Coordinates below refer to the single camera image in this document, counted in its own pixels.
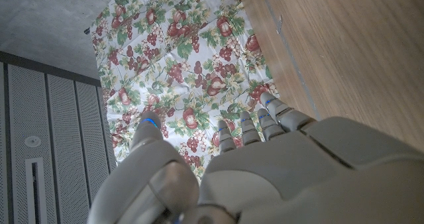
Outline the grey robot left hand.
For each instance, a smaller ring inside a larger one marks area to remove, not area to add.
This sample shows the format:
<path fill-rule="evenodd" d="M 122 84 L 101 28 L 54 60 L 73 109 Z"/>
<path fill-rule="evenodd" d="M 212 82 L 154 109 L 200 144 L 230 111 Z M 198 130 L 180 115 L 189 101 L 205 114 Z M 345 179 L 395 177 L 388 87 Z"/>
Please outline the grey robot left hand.
<path fill-rule="evenodd" d="M 422 223 L 423 153 L 356 121 L 316 121 L 270 93 L 243 146 L 220 121 L 219 155 L 198 180 L 145 113 L 89 223 Z"/>

